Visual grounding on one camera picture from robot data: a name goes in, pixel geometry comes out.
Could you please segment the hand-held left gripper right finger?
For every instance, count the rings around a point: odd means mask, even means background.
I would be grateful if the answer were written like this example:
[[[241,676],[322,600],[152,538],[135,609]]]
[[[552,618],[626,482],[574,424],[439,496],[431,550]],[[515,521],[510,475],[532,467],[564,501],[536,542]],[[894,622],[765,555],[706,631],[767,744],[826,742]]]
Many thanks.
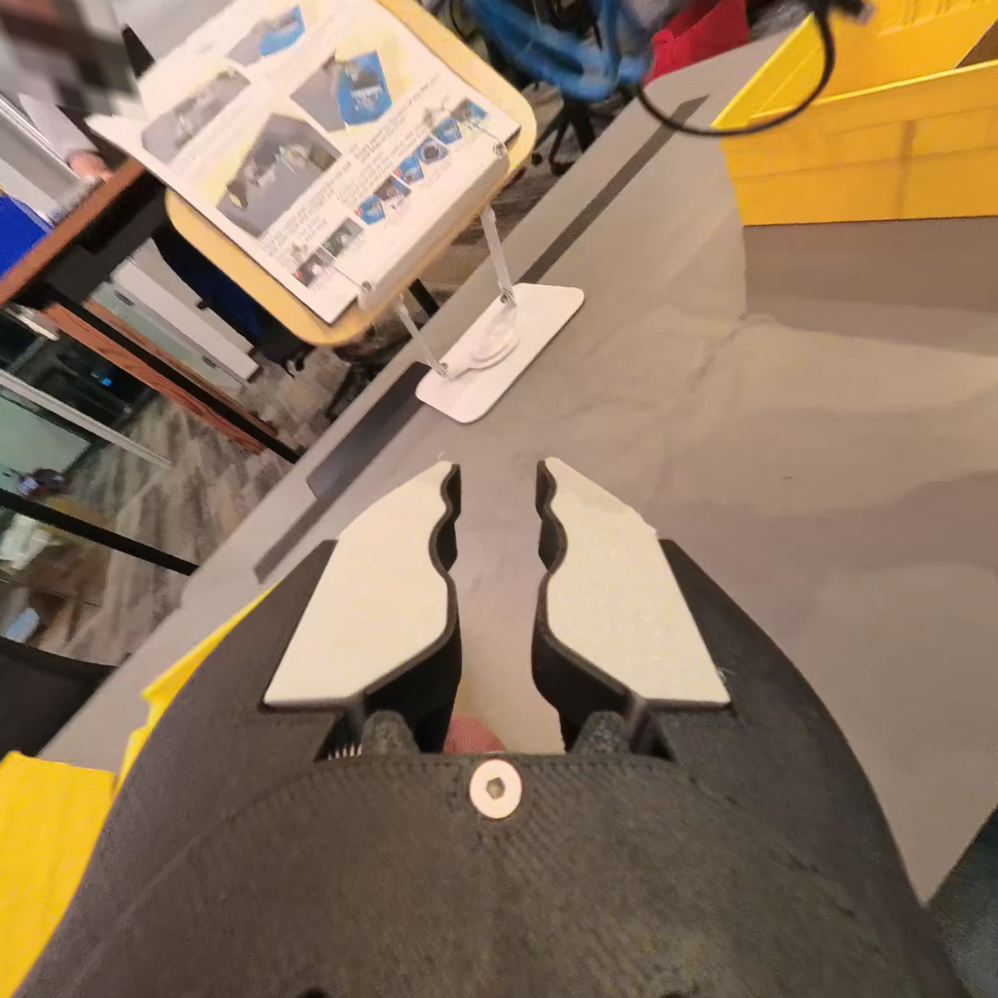
[[[665,717],[729,728],[732,695],[655,528],[562,459],[536,471],[532,679],[565,752],[603,717],[638,753],[669,753]]]

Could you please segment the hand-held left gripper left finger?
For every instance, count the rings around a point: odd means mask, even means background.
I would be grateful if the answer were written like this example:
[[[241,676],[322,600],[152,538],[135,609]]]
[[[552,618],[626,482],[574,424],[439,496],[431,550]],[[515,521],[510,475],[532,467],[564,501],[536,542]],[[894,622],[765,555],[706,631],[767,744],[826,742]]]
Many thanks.
[[[443,750],[462,675],[456,561],[461,477],[439,461],[360,513],[333,542],[262,703],[338,713],[332,746],[368,717],[403,717]]]

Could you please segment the yellow plastic bin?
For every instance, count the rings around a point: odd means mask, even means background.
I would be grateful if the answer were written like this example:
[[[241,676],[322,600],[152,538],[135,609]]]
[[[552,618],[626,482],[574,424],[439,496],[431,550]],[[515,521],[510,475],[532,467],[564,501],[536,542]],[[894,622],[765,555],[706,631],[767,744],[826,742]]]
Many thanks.
[[[117,774],[15,752],[2,760],[2,996],[15,995],[50,941],[120,784],[170,703],[271,592],[268,588],[260,594],[143,691],[147,722],[131,733]]]

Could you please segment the yellow bin with divider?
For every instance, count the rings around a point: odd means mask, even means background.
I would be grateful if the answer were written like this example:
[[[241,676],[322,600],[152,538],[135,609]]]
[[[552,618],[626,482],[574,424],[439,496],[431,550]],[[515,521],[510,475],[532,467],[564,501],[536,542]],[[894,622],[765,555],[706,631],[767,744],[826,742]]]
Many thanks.
[[[723,139],[746,226],[997,214],[995,1],[830,18],[835,67],[778,128]]]

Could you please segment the person's left hand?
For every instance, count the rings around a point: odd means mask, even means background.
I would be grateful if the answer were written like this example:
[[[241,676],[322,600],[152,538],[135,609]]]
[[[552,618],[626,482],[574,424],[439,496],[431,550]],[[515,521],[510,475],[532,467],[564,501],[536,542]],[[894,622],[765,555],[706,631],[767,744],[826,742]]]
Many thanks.
[[[442,751],[447,755],[494,755],[507,749],[495,731],[479,718],[453,715]]]

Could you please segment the printed instruction sheet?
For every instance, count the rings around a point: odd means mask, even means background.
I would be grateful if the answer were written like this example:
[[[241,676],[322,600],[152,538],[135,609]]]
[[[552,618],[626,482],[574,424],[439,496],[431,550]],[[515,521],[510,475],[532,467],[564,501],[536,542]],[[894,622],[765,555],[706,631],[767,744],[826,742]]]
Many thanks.
[[[89,125],[331,324],[509,169],[521,124],[435,36],[380,2],[231,2]]]

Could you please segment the red bag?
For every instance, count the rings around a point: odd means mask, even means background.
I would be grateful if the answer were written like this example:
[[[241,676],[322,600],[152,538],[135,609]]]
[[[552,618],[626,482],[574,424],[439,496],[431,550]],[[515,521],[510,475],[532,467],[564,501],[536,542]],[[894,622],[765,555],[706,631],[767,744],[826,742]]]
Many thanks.
[[[647,82],[726,54],[750,41],[745,1],[697,1],[652,39]]]

